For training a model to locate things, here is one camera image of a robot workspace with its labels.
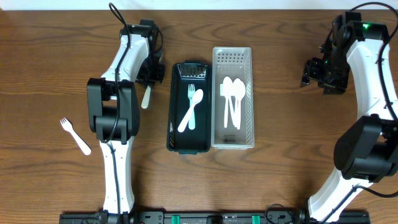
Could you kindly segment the white plastic fork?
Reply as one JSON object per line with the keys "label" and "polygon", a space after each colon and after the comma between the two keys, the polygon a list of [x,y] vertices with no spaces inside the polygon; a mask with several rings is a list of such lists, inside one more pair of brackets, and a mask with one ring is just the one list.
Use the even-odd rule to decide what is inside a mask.
{"label": "white plastic fork", "polygon": [[72,123],[66,119],[66,118],[62,118],[60,120],[60,124],[62,125],[62,128],[69,132],[72,135],[72,138],[76,141],[76,143],[78,144],[79,148],[81,149],[81,151],[84,153],[84,155],[88,156],[91,154],[91,148],[89,147],[89,145],[87,145],[86,142],[84,142],[84,140],[75,132]]}
{"label": "white plastic fork", "polygon": [[143,99],[142,99],[142,103],[141,103],[142,109],[147,109],[148,108],[149,102],[150,102],[151,91],[152,91],[152,88],[151,88],[151,86],[148,85],[146,87],[146,90],[145,90],[145,93],[144,93],[144,96],[143,96]]}

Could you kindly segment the mint green plastic fork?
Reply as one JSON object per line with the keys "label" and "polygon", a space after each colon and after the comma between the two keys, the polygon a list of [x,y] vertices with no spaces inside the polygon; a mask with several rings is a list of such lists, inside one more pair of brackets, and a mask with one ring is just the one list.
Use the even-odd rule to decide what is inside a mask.
{"label": "mint green plastic fork", "polygon": [[[193,104],[193,95],[195,94],[195,85],[189,84],[188,85],[188,99],[190,106]],[[195,129],[195,113],[192,111],[191,117],[188,121],[188,128],[193,130]]]}

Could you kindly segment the white plastic spoon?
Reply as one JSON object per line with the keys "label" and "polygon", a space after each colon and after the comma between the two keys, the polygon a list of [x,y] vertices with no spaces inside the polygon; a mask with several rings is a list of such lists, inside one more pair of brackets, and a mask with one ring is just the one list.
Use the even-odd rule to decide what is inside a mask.
{"label": "white plastic spoon", "polygon": [[235,79],[233,82],[235,90],[235,127],[240,129],[241,127],[241,100],[246,94],[245,84],[240,79]]}
{"label": "white plastic spoon", "polygon": [[231,99],[232,80],[230,77],[225,77],[223,80],[223,96],[226,98],[224,106],[224,128],[228,127],[228,115],[231,114],[231,119],[234,121],[234,109]]}
{"label": "white plastic spoon", "polygon": [[203,99],[203,90],[202,89],[198,89],[194,94],[193,94],[193,103],[192,105],[189,107],[189,109],[187,110],[185,116],[183,117],[183,119],[181,120],[179,126],[178,126],[178,132],[182,133],[184,132],[191,116],[194,110],[194,107],[200,103]]}
{"label": "white plastic spoon", "polygon": [[238,90],[238,82],[239,79],[235,79],[235,81],[230,85],[229,87],[229,94],[231,97],[234,97],[235,102],[234,105],[232,103],[232,101],[230,101],[230,107],[231,107],[231,117],[233,120],[233,124],[234,127],[237,129],[240,129],[239,125],[240,125],[240,121],[239,121],[239,103],[236,97],[236,93],[234,92],[235,90]]}

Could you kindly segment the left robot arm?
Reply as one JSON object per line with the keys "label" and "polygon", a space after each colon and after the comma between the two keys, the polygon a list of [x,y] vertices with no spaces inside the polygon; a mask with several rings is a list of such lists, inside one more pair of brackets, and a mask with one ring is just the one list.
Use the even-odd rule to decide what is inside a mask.
{"label": "left robot arm", "polygon": [[129,24],[119,37],[121,45],[111,66],[86,86],[90,129],[99,140],[105,173],[105,200],[95,223],[133,222],[132,144],[140,110],[148,107],[151,89],[165,74],[163,53],[156,46],[162,34],[154,21]]}

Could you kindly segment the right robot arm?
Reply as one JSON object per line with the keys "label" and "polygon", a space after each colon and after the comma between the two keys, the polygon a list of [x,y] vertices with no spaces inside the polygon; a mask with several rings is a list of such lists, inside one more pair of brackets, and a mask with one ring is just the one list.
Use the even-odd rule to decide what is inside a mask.
{"label": "right robot arm", "polygon": [[397,95],[389,63],[392,34],[360,13],[336,17],[320,47],[322,58],[304,66],[302,86],[315,80],[326,94],[342,94],[354,80],[356,122],[337,140],[334,168],[300,211],[297,223],[338,223],[362,191],[397,172]]}

